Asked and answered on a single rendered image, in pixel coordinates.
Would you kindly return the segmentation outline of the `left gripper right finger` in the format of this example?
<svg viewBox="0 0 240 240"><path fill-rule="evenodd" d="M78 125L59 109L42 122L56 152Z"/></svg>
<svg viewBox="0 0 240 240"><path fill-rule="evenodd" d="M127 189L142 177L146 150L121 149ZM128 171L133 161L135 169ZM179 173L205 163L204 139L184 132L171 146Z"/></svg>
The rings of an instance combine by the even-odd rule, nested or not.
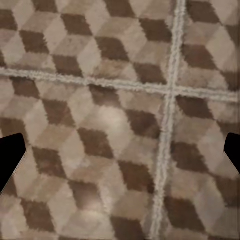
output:
<svg viewBox="0 0 240 240"><path fill-rule="evenodd" d="M224 151L240 172L240 135L229 133L227 135Z"/></svg>

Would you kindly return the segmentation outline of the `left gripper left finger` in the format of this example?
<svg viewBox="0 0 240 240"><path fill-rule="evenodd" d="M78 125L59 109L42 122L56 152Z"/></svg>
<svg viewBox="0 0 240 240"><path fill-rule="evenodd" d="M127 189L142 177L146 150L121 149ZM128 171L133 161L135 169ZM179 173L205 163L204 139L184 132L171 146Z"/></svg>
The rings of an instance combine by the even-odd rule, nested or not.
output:
<svg viewBox="0 0 240 240"><path fill-rule="evenodd" d="M26 152L23 135L0 138L0 193Z"/></svg>

